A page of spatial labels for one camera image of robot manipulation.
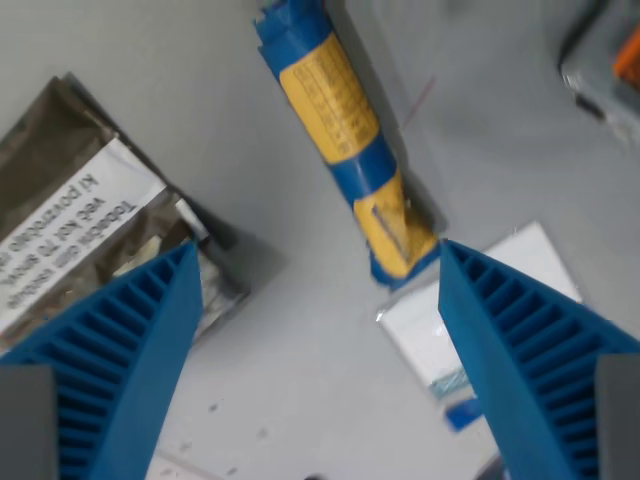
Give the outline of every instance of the blue tape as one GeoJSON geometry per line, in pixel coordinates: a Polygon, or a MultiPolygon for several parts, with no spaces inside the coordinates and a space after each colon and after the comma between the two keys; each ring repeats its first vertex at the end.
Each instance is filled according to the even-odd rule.
{"type": "MultiPolygon", "coordinates": [[[[265,18],[254,22],[262,41],[258,48],[279,80],[284,69],[322,45],[333,29],[321,0],[288,0],[263,10],[265,18]]],[[[389,182],[397,170],[396,161],[380,133],[358,155],[328,165],[349,205],[372,195],[389,182]]],[[[435,248],[423,257],[405,278],[389,275],[371,254],[371,271],[380,283],[397,289],[418,275],[439,255],[435,248]]]]}
{"type": "Polygon", "coordinates": [[[454,431],[460,432],[482,417],[480,400],[476,397],[464,400],[447,409],[445,416],[454,431]]]}

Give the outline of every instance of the orange object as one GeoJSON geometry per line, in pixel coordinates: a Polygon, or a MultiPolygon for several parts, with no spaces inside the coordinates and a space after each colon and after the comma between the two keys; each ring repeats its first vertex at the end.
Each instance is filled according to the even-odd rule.
{"type": "Polygon", "coordinates": [[[618,53],[613,71],[617,77],[640,89],[640,27],[618,53]]]}

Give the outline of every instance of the yellow label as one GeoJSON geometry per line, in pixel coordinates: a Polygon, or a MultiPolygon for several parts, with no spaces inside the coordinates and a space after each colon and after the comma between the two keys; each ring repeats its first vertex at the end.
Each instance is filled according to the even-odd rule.
{"type": "Polygon", "coordinates": [[[354,157],[380,124],[334,33],[280,74],[280,83],[328,163],[354,157]]]}
{"type": "Polygon", "coordinates": [[[404,278],[438,242],[418,212],[405,202],[402,177],[394,177],[373,195],[356,200],[354,214],[382,268],[404,278]]]}

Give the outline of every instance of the yellow and blue package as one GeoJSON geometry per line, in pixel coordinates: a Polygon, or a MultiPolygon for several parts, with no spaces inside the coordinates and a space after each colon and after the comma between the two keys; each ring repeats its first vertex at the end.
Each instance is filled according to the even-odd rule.
{"type": "Polygon", "coordinates": [[[399,288],[438,256],[438,239],[404,196],[398,165],[322,2],[288,0],[263,13],[255,23],[259,51],[351,205],[373,276],[399,288]]]}

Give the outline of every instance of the red line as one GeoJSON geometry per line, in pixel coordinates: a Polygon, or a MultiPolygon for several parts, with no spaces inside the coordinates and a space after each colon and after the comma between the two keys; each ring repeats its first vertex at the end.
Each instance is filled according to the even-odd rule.
{"type": "Polygon", "coordinates": [[[420,107],[422,106],[424,101],[427,99],[427,96],[429,95],[429,92],[431,92],[431,90],[433,89],[435,84],[436,84],[436,77],[435,77],[435,75],[432,75],[431,78],[429,78],[429,81],[427,82],[427,85],[422,90],[422,93],[418,97],[418,100],[416,101],[416,103],[411,108],[411,111],[407,115],[407,118],[402,123],[402,130],[407,128],[407,125],[409,125],[409,123],[411,123],[411,120],[413,120],[413,117],[416,116],[416,113],[418,113],[418,110],[420,109],[420,107]]]}

